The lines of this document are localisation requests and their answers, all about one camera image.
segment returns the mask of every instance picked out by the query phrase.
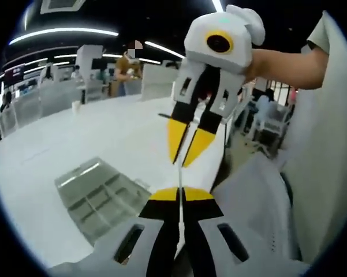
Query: white partition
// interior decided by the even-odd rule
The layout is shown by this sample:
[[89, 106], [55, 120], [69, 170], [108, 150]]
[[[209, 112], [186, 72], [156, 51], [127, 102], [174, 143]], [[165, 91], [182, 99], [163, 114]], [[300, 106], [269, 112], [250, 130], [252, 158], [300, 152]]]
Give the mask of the white partition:
[[37, 89], [22, 95], [13, 102], [18, 128], [22, 128], [42, 117], [40, 93]]
[[81, 99], [81, 92], [74, 80], [54, 83], [40, 88], [42, 116], [46, 117], [71, 108], [73, 100]]
[[86, 95], [85, 102], [93, 102], [102, 100], [105, 98], [103, 94], [103, 81], [100, 80], [89, 80], [86, 83]]
[[126, 95], [141, 94], [142, 84], [140, 79], [124, 82], [123, 85], [125, 86]]
[[177, 75], [177, 69], [146, 64], [144, 66], [141, 99], [144, 101], [169, 97]]
[[10, 135], [17, 130], [17, 119], [14, 106], [10, 105], [9, 108], [5, 109], [0, 113], [0, 132], [2, 138]]

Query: led light strip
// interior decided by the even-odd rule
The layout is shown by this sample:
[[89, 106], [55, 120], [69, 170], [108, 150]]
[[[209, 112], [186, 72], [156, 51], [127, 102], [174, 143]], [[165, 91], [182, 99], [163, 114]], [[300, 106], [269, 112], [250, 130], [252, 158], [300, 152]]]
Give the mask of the led light strip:
[[[47, 58], [37, 59], [37, 60], [32, 61], [32, 62], [22, 63], [21, 65], [16, 65], [16, 66], [13, 66], [12, 68], [6, 69], [5, 72], [7, 72], [7, 71], [9, 71], [9, 70], [12, 70], [12, 69], [15, 69], [15, 68], [19, 68], [20, 66], [33, 65], [34, 63], [39, 63], [39, 62], [44, 62], [44, 61], [47, 61]], [[4, 74], [1, 74], [1, 75], [0, 75], [0, 79], [3, 78], [4, 75], [5, 75], [5, 73], [4, 73]]]
[[[117, 55], [117, 54], [103, 54], [103, 57], [105, 58], [121, 58], [122, 55]], [[144, 59], [144, 58], [139, 58], [140, 61], [142, 62], [150, 62], [150, 63], [155, 63], [157, 65], [160, 65], [161, 62], [158, 61], [154, 61], [152, 59]]]
[[179, 58], [181, 58], [181, 59], [185, 58], [185, 56], [183, 56], [183, 55], [181, 55], [181, 54], [179, 54], [179, 53], [177, 53], [177, 52], [174, 52], [174, 51], [172, 51], [172, 50], [170, 50], [170, 49], [168, 49], [168, 48], [166, 48], [166, 47], [160, 46], [160, 45], [158, 45], [158, 44], [156, 44], [156, 43], [153, 43], [153, 42], [145, 42], [145, 44], [146, 44], [146, 45], [149, 45], [149, 46], [151, 46], [151, 47], [157, 48], [157, 49], [159, 49], [159, 50], [162, 50], [162, 51], [164, 51], [164, 52], [167, 52], [167, 53], [169, 53], [169, 54], [175, 55], [175, 56], [177, 56], [177, 57], [179, 57]]
[[[69, 62], [59, 62], [59, 63], [54, 63], [53, 65], [68, 65]], [[30, 70], [26, 70], [25, 72], [23, 72], [23, 74], [28, 74], [28, 73], [31, 73], [31, 72], [34, 72], [34, 71], [37, 71], [37, 70], [40, 70], [40, 69], [44, 69], [46, 67], [46, 65], [43, 65], [43, 66], [39, 66], [38, 68], [32, 68]]]
[[142, 62], [155, 63], [156, 65], [160, 65], [160, 64], [161, 64], [161, 62], [153, 61], [152, 59], [143, 59], [143, 58], [139, 58], [139, 60], [142, 61]]
[[220, 13], [220, 12], [223, 11], [221, 0], [212, 0], [212, 2], [213, 2], [213, 5], [214, 5], [214, 8], [215, 8], [215, 11], [217, 13]]
[[103, 57], [105, 57], [105, 58], [122, 58], [122, 55], [116, 55], [116, 54], [103, 54]]
[[32, 61], [32, 62], [27, 62], [25, 65], [33, 65], [34, 63], [39, 63], [39, 62], [44, 62], [44, 61], [47, 61], [47, 58], [37, 59], [37, 60]]
[[71, 27], [71, 28], [53, 28], [53, 29], [46, 29], [46, 30], [41, 30], [41, 31], [37, 31], [37, 32], [32, 32], [32, 33], [26, 33], [23, 36], [19, 36], [19, 37], [13, 39], [11, 42], [9, 42], [9, 45], [13, 45], [17, 42], [32, 38], [34, 36], [40, 36], [40, 35], [45, 35], [48, 33], [58, 33], [58, 32], [85, 32], [85, 33], [99, 33], [101, 35], [107, 35], [107, 36], [118, 36], [118, 33], [116, 33], [116, 32], [99, 30], [99, 29], [92, 29], [92, 28], [73, 28], [73, 27]]
[[75, 58], [77, 57], [77, 54], [70, 54], [70, 55], [60, 55], [60, 56], [55, 56], [54, 59], [61, 59], [61, 58]]

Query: white cup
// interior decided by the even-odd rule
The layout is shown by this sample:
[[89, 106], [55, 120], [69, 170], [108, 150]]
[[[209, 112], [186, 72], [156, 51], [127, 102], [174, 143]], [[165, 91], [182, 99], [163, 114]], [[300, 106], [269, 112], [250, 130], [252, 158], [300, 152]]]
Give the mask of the white cup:
[[80, 107], [81, 107], [81, 101], [74, 101], [72, 102], [72, 111], [73, 114], [78, 114], [80, 111]]

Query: person in yellow shirt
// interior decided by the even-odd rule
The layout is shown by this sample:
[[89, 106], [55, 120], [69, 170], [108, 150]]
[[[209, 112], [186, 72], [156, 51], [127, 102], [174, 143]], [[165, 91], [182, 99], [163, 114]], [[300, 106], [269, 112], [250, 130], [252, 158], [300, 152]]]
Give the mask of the person in yellow shirt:
[[117, 60], [115, 65], [115, 78], [119, 81], [117, 96], [125, 96], [126, 91], [124, 82], [131, 80], [132, 78], [142, 78], [141, 64], [136, 57], [136, 50], [139, 50], [137, 41], [130, 43], [123, 56]]

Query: monitor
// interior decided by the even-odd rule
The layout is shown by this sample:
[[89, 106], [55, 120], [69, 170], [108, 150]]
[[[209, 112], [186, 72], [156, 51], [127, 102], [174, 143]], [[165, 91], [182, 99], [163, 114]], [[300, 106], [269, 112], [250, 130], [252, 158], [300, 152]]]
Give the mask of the monitor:
[[28, 81], [28, 86], [37, 85], [37, 79], [32, 79]]
[[24, 84], [24, 85], [20, 85], [19, 87], [18, 87], [18, 89], [20, 90], [20, 91], [23, 91], [23, 90], [25, 90], [27, 88], [27, 86]]
[[107, 61], [105, 59], [93, 59], [91, 69], [105, 70], [107, 68]]

